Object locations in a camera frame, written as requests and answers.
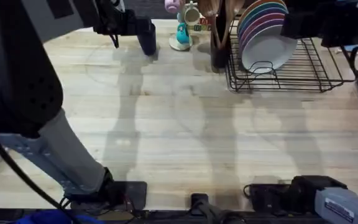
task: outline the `white plate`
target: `white plate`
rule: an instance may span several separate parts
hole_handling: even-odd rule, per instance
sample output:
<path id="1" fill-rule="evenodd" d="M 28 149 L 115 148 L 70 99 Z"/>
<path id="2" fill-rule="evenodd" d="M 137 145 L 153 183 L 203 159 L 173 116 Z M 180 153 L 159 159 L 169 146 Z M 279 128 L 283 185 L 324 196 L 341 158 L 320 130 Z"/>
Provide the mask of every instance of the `white plate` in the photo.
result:
<path id="1" fill-rule="evenodd" d="M 248 41 L 241 55 L 244 68 L 257 74 L 267 73 L 290 59 L 298 41 L 281 36 L 281 28 L 282 25 L 268 27 Z"/>

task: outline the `purple plate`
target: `purple plate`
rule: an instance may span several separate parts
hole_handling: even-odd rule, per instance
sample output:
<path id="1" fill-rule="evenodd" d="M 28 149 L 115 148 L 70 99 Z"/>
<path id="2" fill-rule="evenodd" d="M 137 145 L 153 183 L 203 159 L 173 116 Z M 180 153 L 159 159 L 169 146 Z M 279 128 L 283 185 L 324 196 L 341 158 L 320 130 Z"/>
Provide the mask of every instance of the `purple plate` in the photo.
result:
<path id="1" fill-rule="evenodd" d="M 267 21 L 267 22 L 264 22 L 263 24 L 259 25 L 244 39 L 244 41 L 241 42 L 239 52 L 242 54 L 242 50 L 246 47 L 249 40 L 251 38 L 253 38 L 254 35 L 258 34 L 260 31 L 262 31 L 268 27 L 271 27 L 271 26 L 277 26 L 277 25 L 283 25 L 283 24 L 284 24 L 283 19 L 273 19 L 271 21 Z"/>

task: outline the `blue object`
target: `blue object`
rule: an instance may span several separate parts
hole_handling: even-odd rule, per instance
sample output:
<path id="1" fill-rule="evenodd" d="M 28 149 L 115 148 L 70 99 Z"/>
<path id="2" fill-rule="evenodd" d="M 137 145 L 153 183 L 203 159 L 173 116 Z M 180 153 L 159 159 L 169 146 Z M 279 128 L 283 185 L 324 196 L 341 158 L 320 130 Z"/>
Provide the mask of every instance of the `blue object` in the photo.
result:
<path id="1" fill-rule="evenodd" d="M 184 22 L 181 22 L 178 26 L 177 40 L 181 44 L 189 44 L 190 42 L 187 25 Z"/>
<path id="2" fill-rule="evenodd" d="M 270 14 L 270 13 L 284 13 L 287 14 L 288 10 L 285 6 L 278 2 L 269 2 L 265 4 L 261 4 L 260 6 L 256 7 L 246 17 L 241 21 L 239 26 L 239 32 L 237 36 L 242 35 L 242 33 L 247 29 L 249 25 L 251 25 L 255 20 L 258 18 Z"/>
<path id="3" fill-rule="evenodd" d="M 93 217 L 77 215 L 79 221 L 84 223 L 104 224 Z M 15 222 L 16 224 L 71 224 L 71 220 L 59 210 L 46 210 L 28 215 Z"/>
<path id="4" fill-rule="evenodd" d="M 347 46 L 345 46 L 345 50 L 347 52 L 351 52 L 355 47 L 358 47 L 358 44 L 356 44 L 356 45 L 347 45 Z"/>

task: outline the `utensil holder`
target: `utensil holder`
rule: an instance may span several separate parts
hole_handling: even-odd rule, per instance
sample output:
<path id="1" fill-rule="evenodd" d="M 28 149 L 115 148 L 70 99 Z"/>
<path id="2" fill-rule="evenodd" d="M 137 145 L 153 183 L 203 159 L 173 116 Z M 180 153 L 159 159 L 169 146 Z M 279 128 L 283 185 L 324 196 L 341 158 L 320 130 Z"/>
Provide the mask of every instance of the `utensil holder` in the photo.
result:
<path id="1" fill-rule="evenodd" d="M 216 40 L 214 35 L 214 30 L 216 29 L 219 34 L 219 41 L 223 39 L 224 30 L 226 26 L 226 9 L 224 6 L 224 1 L 221 3 L 221 9 L 219 15 L 216 17 L 216 27 L 211 25 L 211 65 L 215 70 L 219 68 L 224 68 L 229 59 L 230 49 L 227 47 L 230 44 L 230 40 L 227 39 L 225 48 L 219 49 L 216 46 Z"/>

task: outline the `pink cup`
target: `pink cup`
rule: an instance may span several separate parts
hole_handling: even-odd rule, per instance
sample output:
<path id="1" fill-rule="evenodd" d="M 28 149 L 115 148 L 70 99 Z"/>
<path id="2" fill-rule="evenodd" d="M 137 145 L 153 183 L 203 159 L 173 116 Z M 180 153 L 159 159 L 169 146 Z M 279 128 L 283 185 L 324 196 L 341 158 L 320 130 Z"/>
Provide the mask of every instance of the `pink cup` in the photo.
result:
<path id="1" fill-rule="evenodd" d="M 165 10 L 167 12 L 177 13 L 181 7 L 181 0 L 165 0 Z"/>

